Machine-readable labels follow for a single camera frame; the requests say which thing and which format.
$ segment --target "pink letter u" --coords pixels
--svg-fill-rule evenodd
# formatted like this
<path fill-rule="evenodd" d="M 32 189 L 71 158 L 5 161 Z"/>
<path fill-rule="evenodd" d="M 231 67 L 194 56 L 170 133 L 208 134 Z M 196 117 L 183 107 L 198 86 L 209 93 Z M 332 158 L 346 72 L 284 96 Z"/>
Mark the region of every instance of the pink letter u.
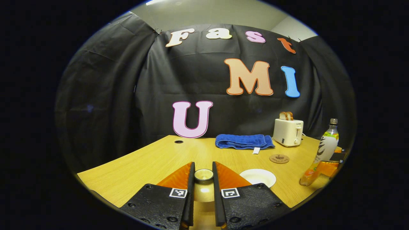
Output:
<path fill-rule="evenodd" d="M 186 113 L 190 107 L 188 101 L 178 101 L 173 103 L 175 114 L 173 115 L 173 130 L 176 134 L 184 138 L 199 138 L 207 131 L 209 123 L 209 109 L 213 106 L 211 101 L 198 101 L 196 107 L 199 108 L 199 123 L 194 129 L 186 127 Z"/>

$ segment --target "foam letter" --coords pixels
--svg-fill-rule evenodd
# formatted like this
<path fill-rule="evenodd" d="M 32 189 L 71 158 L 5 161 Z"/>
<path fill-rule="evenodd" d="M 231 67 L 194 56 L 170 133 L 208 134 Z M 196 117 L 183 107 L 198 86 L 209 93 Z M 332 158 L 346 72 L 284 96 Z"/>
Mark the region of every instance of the foam letter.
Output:
<path fill-rule="evenodd" d="M 287 91 L 285 94 L 289 97 L 299 97 L 300 92 L 297 90 L 297 83 L 295 82 L 295 69 L 287 66 L 282 66 L 281 70 L 285 74 L 287 80 Z"/>
<path fill-rule="evenodd" d="M 230 95 L 240 95 L 244 90 L 240 87 L 240 81 L 246 88 L 247 93 L 252 93 L 257 82 L 256 94 L 269 96 L 273 94 L 268 77 L 270 65 L 264 61 L 256 61 L 250 72 L 240 59 L 226 59 L 225 63 L 230 68 L 230 88 L 227 93 Z"/>
<path fill-rule="evenodd" d="M 215 29 L 209 30 L 209 33 L 206 34 L 206 37 L 208 39 L 218 39 L 218 38 L 229 39 L 232 36 L 230 35 L 230 31 L 228 29 L 215 28 Z"/>
<path fill-rule="evenodd" d="M 190 28 L 190 29 L 184 29 L 184 30 L 179 30 L 171 33 L 171 40 L 169 41 L 168 44 L 166 44 L 166 47 L 171 47 L 174 45 L 180 45 L 182 41 L 180 39 L 186 39 L 189 33 L 193 33 L 195 29 Z"/>
<path fill-rule="evenodd" d="M 178 101 L 173 103 L 175 113 L 173 115 L 173 130 L 176 134 L 184 138 L 199 138 L 207 131 L 209 123 L 209 109 L 213 106 L 211 101 L 198 101 L 196 107 L 199 108 L 199 123 L 195 129 L 186 127 L 186 113 L 190 107 L 190 102 Z"/>
<path fill-rule="evenodd" d="M 265 42 L 265 39 L 263 38 L 263 36 L 258 32 L 247 31 L 246 35 L 247 35 L 247 39 L 251 42 L 258 42 L 258 43 Z"/>
<path fill-rule="evenodd" d="M 288 50 L 289 52 L 295 54 L 295 50 L 293 50 L 290 45 L 292 45 L 291 43 L 287 42 L 287 40 L 283 39 L 283 38 L 277 38 L 277 40 L 281 41 L 281 43 L 283 44 L 284 48 L 286 50 Z"/>

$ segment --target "toaster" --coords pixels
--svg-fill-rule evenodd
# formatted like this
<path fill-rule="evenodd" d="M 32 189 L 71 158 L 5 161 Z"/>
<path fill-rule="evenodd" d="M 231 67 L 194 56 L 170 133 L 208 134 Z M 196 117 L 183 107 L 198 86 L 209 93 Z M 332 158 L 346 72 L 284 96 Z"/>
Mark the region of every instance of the toaster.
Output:
<path fill-rule="evenodd" d="M 300 145 L 303 127 L 304 122 L 300 120 L 276 119 L 273 140 L 285 147 Z"/>

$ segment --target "blue towel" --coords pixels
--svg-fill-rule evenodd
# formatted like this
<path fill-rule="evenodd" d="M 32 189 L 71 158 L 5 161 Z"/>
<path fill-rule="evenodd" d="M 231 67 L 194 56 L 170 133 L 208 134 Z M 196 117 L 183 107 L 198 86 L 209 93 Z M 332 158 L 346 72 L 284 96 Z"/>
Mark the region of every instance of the blue towel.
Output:
<path fill-rule="evenodd" d="M 271 136 L 264 136 L 262 134 L 250 136 L 220 134 L 216 137 L 216 146 L 221 149 L 230 147 L 235 149 L 254 149 L 255 147 L 265 149 L 268 147 L 275 147 Z"/>

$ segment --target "small cup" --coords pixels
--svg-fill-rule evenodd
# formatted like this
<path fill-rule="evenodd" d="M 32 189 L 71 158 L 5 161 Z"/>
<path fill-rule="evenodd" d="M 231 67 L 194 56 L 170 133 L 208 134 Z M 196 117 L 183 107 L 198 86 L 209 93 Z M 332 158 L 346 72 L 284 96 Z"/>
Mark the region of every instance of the small cup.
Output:
<path fill-rule="evenodd" d="M 201 185 L 213 183 L 213 172 L 209 169 L 199 169 L 195 172 L 195 182 Z"/>

